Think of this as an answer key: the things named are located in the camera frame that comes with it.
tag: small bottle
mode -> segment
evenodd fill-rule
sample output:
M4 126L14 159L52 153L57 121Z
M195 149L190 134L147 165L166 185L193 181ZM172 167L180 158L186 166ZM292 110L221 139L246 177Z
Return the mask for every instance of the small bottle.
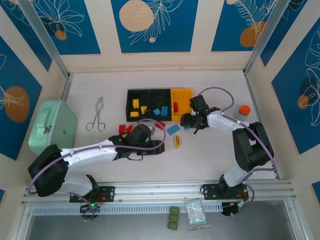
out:
M247 105L242 105L239 108L239 111L237 112L237 114L234 116L235 119L238 119L240 121L244 121L246 119L246 117L249 115L251 109L249 106Z

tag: metal tongs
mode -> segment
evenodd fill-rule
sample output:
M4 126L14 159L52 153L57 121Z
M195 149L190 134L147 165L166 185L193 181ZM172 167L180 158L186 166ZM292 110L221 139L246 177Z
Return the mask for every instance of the metal tongs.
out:
M96 114L95 114L95 116L94 116L94 120L93 120L93 122L88 122L88 123L86 124L86 126L85 126L85 129L86 129L87 131L91 131L92 129L94 129L94 125L95 125L95 122L96 122L96 119L97 119L97 118L98 118L98 127L97 127L98 130L99 130L99 131L105 130L106 124L105 124L104 122L100 122L100 111L101 111L101 109L104 107L104 104L103 104L103 102L102 102L103 99L104 99L103 96L100 97L99 100L98 100L98 102L96 103L96 105L95 105Z

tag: orange bottle cap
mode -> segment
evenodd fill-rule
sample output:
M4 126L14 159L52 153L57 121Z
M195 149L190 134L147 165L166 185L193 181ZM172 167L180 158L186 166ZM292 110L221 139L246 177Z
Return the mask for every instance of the orange bottle cap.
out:
M251 109L249 106L247 105L242 105L240 108L239 108L239 113L243 116L248 116L249 113L251 112Z

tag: green object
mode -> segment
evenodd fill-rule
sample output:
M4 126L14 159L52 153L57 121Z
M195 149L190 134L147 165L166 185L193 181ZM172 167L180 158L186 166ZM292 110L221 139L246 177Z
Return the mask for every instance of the green object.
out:
M40 155L46 147L73 147L77 118L63 100L44 100L39 108L30 137L29 148Z
M179 214L180 213L180 208L178 206L171 206L169 209L169 212L171 214Z
M179 215L178 214L174 214L174 213L170 213L169 214L169 221L171 222L179 222Z
M178 223L174 222L174 221L169 221L168 225L167 225L167 228L177 231L178 230Z

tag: black tray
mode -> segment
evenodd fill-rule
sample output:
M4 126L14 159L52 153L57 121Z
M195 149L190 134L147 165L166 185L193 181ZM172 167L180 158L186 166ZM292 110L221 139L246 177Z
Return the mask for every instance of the black tray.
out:
M139 99L139 108L134 108L133 99ZM141 106L146 106L144 115ZM162 107L168 107L168 116L156 116L155 109L161 112ZM139 116L131 117L130 112L138 112ZM129 89L126 96L126 121L138 122L141 119L154 119L157 121L171 121L171 90L170 89Z

